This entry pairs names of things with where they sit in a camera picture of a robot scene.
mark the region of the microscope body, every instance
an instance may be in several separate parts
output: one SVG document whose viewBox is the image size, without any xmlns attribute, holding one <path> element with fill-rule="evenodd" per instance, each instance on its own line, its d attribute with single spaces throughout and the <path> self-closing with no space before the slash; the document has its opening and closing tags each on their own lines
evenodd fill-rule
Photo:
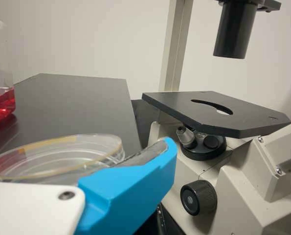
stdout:
<svg viewBox="0 0 291 235">
<path fill-rule="evenodd" d="M 166 135 L 177 142 L 175 132 L 181 125 L 180 122 L 154 122 L 149 144 Z M 186 157 L 177 142 L 175 181 L 162 203 L 186 234 L 291 235 L 291 194 L 268 202 L 242 172 L 238 158 L 246 164 L 247 159 L 242 155 L 255 157 L 247 153 L 252 141 L 227 138 L 226 151 L 209 161 Z M 184 209 L 180 190 L 196 180 L 206 180 L 215 188 L 218 198 L 216 211 L 192 216 Z"/>
<path fill-rule="evenodd" d="M 170 101 L 162 100 L 160 102 L 164 105 L 168 105 Z M 181 103 L 179 97 L 176 100 L 171 103 Z M 271 150 L 268 151 L 270 145 L 283 143 L 289 146 L 283 148 L 291 152 L 290 143 L 279 138 L 284 136 L 286 140 L 290 139 L 291 125 L 286 123 L 286 127 L 278 128 L 278 131 L 259 138 L 226 137 L 227 147 L 222 154 L 211 160 L 196 161 L 185 156 L 176 135 L 176 130 L 183 126 L 183 120 L 174 117 L 177 115 L 172 117 L 169 114 L 160 111 L 157 121 L 152 123 L 149 145 L 165 136 L 171 137 L 177 144 L 174 184 L 163 198 L 162 204 L 186 234 L 291 235 L 291 168 L 283 167 L 285 170 L 281 171 L 275 167 L 291 166 L 291 156 L 288 156 L 290 160 L 286 159 L 282 164 L 276 164 L 277 158 L 272 157 Z M 214 189 L 214 192 L 209 191 L 206 197 L 198 202 L 199 207 L 210 208 L 209 199 L 215 198 L 215 210 L 200 211 L 192 215 L 187 208 L 185 209 L 182 202 L 183 188 L 194 187 L 196 182 L 207 182 Z"/>
</svg>

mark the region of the screw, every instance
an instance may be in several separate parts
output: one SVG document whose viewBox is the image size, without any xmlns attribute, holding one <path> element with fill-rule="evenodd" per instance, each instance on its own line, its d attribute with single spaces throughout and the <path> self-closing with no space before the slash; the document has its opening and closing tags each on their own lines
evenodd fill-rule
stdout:
<svg viewBox="0 0 291 235">
<path fill-rule="evenodd" d="M 58 198 L 60 200 L 69 200 L 69 199 L 73 198 L 74 196 L 75 196 L 75 193 L 74 192 L 66 191 L 66 192 L 61 193 L 58 196 Z"/>
<path fill-rule="evenodd" d="M 276 168 L 276 171 L 277 171 L 277 173 L 279 174 L 279 175 L 282 175 L 282 170 L 280 169 L 280 168 Z"/>
<path fill-rule="evenodd" d="M 264 142 L 264 140 L 263 140 L 263 138 L 261 136 L 258 137 L 257 140 L 259 141 L 259 143 L 263 143 Z"/>
</svg>

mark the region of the black surface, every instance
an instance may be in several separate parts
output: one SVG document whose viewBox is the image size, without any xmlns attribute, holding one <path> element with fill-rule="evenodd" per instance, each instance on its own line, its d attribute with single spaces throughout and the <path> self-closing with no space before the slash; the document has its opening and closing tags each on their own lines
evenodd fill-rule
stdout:
<svg viewBox="0 0 291 235">
<path fill-rule="evenodd" d="M 119 136 L 126 154 L 141 150 L 123 79 L 38 74 L 15 85 L 16 110 L 0 123 L 0 153 L 66 135 Z"/>
<path fill-rule="evenodd" d="M 268 135 L 291 122 L 281 112 L 212 91 L 144 93 L 142 99 L 199 132 L 218 136 Z M 224 106 L 233 114 L 220 114 L 216 107 L 206 103 Z"/>
</svg>

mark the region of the white panel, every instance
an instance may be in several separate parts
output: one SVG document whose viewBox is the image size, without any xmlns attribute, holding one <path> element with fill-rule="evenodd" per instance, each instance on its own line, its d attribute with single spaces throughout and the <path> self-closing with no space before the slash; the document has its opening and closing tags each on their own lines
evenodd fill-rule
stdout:
<svg viewBox="0 0 291 235">
<path fill-rule="evenodd" d="M 65 191 L 75 196 L 60 200 Z M 73 234 L 84 204 L 77 187 L 0 183 L 0 235 Z"/>
</svg>

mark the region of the white plastic part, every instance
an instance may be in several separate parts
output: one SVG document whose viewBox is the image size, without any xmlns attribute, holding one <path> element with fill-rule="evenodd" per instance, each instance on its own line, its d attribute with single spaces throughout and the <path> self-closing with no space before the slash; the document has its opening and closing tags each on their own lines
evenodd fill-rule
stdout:
<svg viewBox="0 0 291 235">
<path fill-rule="evenodd" d="M 60 200 L 65 191 L 74 197 Z M 0 235 L 71 235 L 84 204 L 77 187 L 0 183 Z"/>
<path fill-rule="evenodd" d="M 263 137 L 262 144 L 275 167 L 291 172 L 291 124 Z"/>
</svg>

